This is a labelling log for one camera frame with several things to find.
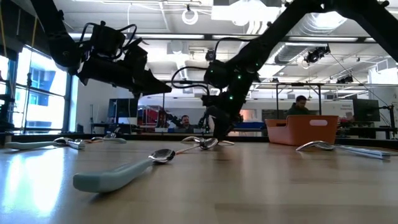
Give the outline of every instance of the person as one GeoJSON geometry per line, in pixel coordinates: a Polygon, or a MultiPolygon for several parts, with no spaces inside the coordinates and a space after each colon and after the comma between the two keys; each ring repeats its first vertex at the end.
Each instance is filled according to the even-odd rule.
{"type": "Polygon", "coordinates": [[[178,132],[183,131],[185,133],[193,133],[194,127],[189,122],[189,116],[188,115],[183,115],[181,117],[181,126],[177,126],[177,127],[175,127],[175,129],[178,132]]]}
{"type": "Polygon", "coordinates": [[[183,128],[185,128],[186,130],[192,129],[192,131],[193,131],[193,126],[189,123],[188,115],[183,115],[181,117],[181,123],[182,123],[183,128]]]}
{"type": "Polygon", "coordinates": [[[305,107],[307,99],[305,96],[298,96],[296,102],[293,103],[292,107],[287,111],[288,115],[309,115],[310,111],[305,107]]]}
{"type": "Polygon", "coordinates": [[[158,117],[157,117],[157,124],[156,128],[168,128],[170,125],[167,122],[166,118],[166,112],[164,111],[159,111],[158,117]]]}

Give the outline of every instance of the robotic arm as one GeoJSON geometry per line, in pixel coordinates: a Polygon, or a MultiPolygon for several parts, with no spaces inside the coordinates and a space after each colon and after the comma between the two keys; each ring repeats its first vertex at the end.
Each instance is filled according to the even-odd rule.
{"type": "Polygon", "coordinates": [[[286,4],[286,10],[265,33],[251,40],[235,57],[227,62],[210,63],[205,73],[207,84],[220,89],[228,87],[218,96],[202,97],[203,105],[208,107],[205,116],[214,117],[214,137],[222,140],[234,128],[234,123],[242,121],[239,112],[250,86],[258,80],[258,70],[271,50],[307,13],[336,11],[355,20],[398,61],[398,42],[390,33],[391,27],[398,27],[398,21],[385,9],[388,4],[387,1],[380,4],[377,0],[295,0],[286,4]]]}
{"type": "Polygon", "coordinates": [[[171,87],[156,79],[150,70],[145,70],[147,52],[138,44],[142,39],[132,42],[137,30],[135,25],[116,30],[101,24],[88,23],[83,29],[81,39],[75,42],[63,25],[63,12],[58,11],[52,0],[31,0],[48,38],[51,57],[57,67],[77,75],[87,85],[89,79],[110,83],[112,86],[127,88],[139,96],[156,93],[169,93],[171,87]],[[89,40],[83,41],[88,26],[93,26],[89,40]],[[126,36],[122,33],[134,27],[128,34],[129,40],[123,46],[126,36]]]}
{"type": "MultiPolygon", "coordinates": [[[[170,92],[171,88],[145,71],[147,52],[138,46],[141,39],[126,46],[121,30],[106,27],[104,22],[93,25],[89,41],[75,43],[63,25],[62,11],[58,11],[52,0],[31,0],[42,27],[49,38],[50,53],[60,68],[77,75],[83,84],[89,78],[128,88],[133,93],[150,95],[170,92]],[[115,62],[122,53],[125,58],[115,62]],[[80,73],[78,69],[84,62],[80,73]]],[[[258,70],[268,59],[272,49],[282,40],[296,23],[307,13],[336,11],[348,19],[355,20],[380,46],[398,61],[398,42],[390,32],[398,27],[397,19],[385,7],[388,1],[377,0],[295,0],[286,4],[286,10],[269,25],[261,36],[251,40],[235,57],[227,62],[215,60],[210,63],[205,82],[216,88],[226,88],[218,96],[203,96],[203,105],[208,109],[204,118],[214,117],[214,137],[219,140],[241,122],[239,114],[253,81],[259,81],[258,70]]]]}

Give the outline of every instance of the wooden table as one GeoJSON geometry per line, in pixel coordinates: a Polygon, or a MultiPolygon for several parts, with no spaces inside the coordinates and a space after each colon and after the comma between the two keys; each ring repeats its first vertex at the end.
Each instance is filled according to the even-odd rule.
{"type": "Polygon", "coordinates": [[[105,195],[79,192],[77,172],[146,158],[178,142],[134,141],[0,151],[0,223],[395,223],[398,161],[237,143],[194,149],[105,195]]]}

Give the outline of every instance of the utensil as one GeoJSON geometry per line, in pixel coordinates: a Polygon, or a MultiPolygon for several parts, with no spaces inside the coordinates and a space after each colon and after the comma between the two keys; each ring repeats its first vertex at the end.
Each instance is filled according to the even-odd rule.
{"type": "Polygon", "coordinates": [[[85,147],[85,144],[81,139],[73,140],[65,137],[57,138],[54,141],[49,141],[49,142],[27,142],[27,143],[7,142],[4,144],[5,148],[18,149],[18,150],[37,149],[40,147],[47,147],[47,146],[55,146],[55,147],[70,146],[74,149],[83,149],[85,147]]]}
{"type": "MultiPolygon", "coordinates": [[[[216,146],[219,143],[216,138],[205,139],[205,138],[198,138],[198,137],[195,137],[195,136],[186,137],[185,139],[181,140],[181,142],[190,142],[190,141],[195,141],[196,143],[198,143],[200,145],[200,148],[203,149],[203,150],[207,150],[209,148],[212,148],[212,147],[216,146]]],[[[235,145],[235,143],[230,142],[230,141],[221,141],[221,142],[222,143],[226,143],[226,144],[228,144],[230,146],[235,145]]]]}
{"type": "Polygon", "coordinates": [[[154,164],[165,164],[176,155],[200,147],[209,149],[217,145],[217,139],[207,139],[193,147],[181,149],[177,152],[171,149],[159,149],[148,156],[148,159],[138,163],[124,164],[116,169],[102,172],[82,172],[73,176],[73,186],[77,190],[92,193],[105,193],[118,190],[135,178],[139,177],[147,168],[154,164]]]}
{"type": "Polygon", "coordinates": [[[317,147],[326,151],[332,151],[334,149],[339,149],[343,150],[346,152],[351,152],[354,154],[366,156],[366,157],[371,157],[375,159],[390,159],[391,153],[390,152],[384,152],[380,150],[370,150],[370,149],[365,149],[365,148],[360,148],[360,147],[351,147],[351,146],[344,146],[344,145],[334,145],[330,144],[324,141],[312,141],[308,142],[296,149],[296,151],[303,151],[304,149],[307,149],[309,147],[317,147]]]}
{"type": "Polygon", "coordinates": [[[127,141],[123,138],[103,138],[103,137],[93,137],[90,140],[85,140],[86,143],[97,143],[97,142],[116,142],[121,144],[126,144],[127,141]]]}

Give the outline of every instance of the orange plastic bin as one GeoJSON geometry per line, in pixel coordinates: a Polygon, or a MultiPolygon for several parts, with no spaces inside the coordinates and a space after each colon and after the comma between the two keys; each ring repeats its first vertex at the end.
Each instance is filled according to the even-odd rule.
{"type": "Polygon", "coordinates": [[[266,119],[266,125],[271,143],[302,146],[311,141],[325,141],[334,144],[338,116],[291,115],[286,120],[266,119]]]}

